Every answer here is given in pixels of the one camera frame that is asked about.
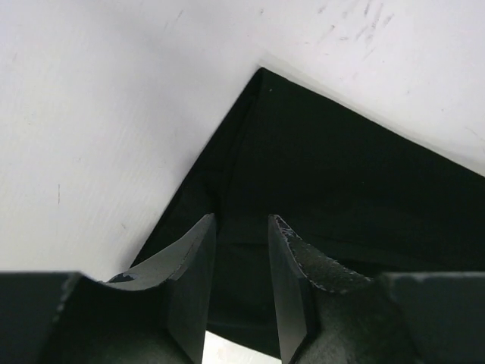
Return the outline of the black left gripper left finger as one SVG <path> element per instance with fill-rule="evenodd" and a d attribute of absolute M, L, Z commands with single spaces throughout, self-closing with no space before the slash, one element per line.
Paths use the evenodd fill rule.
<path fill-rule="evenodd" d="M 72 271 L 1 275 L 3 363 L 200 363 L 216 221 L 109 281 Z"/>

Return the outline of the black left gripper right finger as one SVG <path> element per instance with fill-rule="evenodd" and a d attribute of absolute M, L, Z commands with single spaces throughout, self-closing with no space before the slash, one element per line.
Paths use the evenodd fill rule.
<path fill-rule="evenodd" d="M 369 278 L 306 243 L 280 216 L 268 249 L 284 363 L 482 363 L 484 275 Z"/>

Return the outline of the black daisy print t-shirt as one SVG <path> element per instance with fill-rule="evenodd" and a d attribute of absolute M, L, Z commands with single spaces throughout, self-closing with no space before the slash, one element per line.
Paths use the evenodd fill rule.
<path fill-rule="evenodd" d="M 482 176 L 263 68 L 136 261 L 208 213 L 217 219 L 208 328 L 273 357 L 270 215 L 362 274 L 484 268 Z"/>

